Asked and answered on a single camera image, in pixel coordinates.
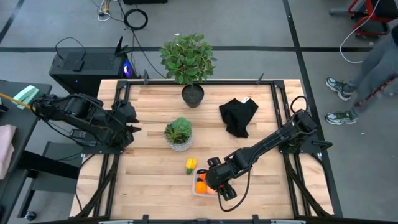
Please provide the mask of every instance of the orange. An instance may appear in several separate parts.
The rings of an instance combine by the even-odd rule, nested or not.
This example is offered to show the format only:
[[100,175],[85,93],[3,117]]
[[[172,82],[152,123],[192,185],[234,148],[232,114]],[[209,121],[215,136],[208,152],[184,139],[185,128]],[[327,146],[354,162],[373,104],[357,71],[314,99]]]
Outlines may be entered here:
[[207,190],[207,185],[202,181],[197,182],[197,184],[195,185],[195,190],[198,194],[205,194]]
[[211,189],[209,186],[207,186],[207,193],[208,194],[217,194],[217,192],[213,189]]
[[200,178],[201,178],[204,182],[206,182],[206,174],[200,174]]

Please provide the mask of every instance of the black towel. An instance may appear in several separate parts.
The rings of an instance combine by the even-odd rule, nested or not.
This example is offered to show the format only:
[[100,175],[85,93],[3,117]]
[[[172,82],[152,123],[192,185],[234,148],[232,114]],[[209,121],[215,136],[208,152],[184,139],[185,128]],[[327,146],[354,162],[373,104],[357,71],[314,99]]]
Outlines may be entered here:
[[236,137],[247,138],[249,134],[246,131],[246,126],[249,124],[257,109],[258,105],[252,99],[242,103],[234,98],[228,103],[221,105],[221,117],[227,125],[227,132]]

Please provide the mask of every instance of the black table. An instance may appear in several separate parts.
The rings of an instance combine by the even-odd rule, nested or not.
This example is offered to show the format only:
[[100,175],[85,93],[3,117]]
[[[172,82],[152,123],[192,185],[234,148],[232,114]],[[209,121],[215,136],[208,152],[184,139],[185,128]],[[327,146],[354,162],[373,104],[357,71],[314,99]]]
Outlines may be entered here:
[[[0,81],[0,93],[13,97],[29,85],[33,85],[40,90],[36,97],[43,93],[50,93],[52,88],[51,85],[47,84]],[[17,165],[25,152],[25,147],[38,120],[27,108],[20,110],[15,104],[6,99],[2,99],[2,103],[7,106],[9,110],[6,113],[0,114],[0,126],[11,124],[16,126],[17,129],[12,139],[12,145],[15,151],[12,155],[9,171],[6,178],[0,180],[0,205],[2,206],[1,224],[7,223],[18,199],[19,192],[29,175],[29,169],[20,169]]]

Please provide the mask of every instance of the green plant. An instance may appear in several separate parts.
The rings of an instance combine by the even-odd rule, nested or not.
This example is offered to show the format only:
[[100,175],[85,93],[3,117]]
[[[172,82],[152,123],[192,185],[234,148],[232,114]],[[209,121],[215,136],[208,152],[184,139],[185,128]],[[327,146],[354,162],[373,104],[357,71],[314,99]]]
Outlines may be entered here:
[[200,83],[213,75],[217,61],[213,56],[212,48],[202,41],[203,34],[178,35],[173,41],[167,42],[160,49],[162,65],[165,65],[167,78],[174,77],[178,84],[192,85],[194,80]]
[[185,118],[179,118],[168,124],[164,132],[171,143],[183,144],[192,134],[192,123]]

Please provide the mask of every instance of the gray sneaker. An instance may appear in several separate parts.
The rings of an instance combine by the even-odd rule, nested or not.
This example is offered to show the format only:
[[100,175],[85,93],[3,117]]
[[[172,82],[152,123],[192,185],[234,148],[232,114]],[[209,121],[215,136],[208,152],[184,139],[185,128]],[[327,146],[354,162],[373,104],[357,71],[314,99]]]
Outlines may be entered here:
[[349,111],[345,112],[334,112],[325,115],[325,120],[329,124],[341,125],[341,124],[353,124],[358,118],[352,118]]
[[353,93],[346,93],[343,91],[343,87],[347,85],[343,83],[343,81],[337,81],[332,77],[326,79],[326,86],[329,87],[332,91],[337,92],[337,95],[340,99],[347,101],[351,98]]

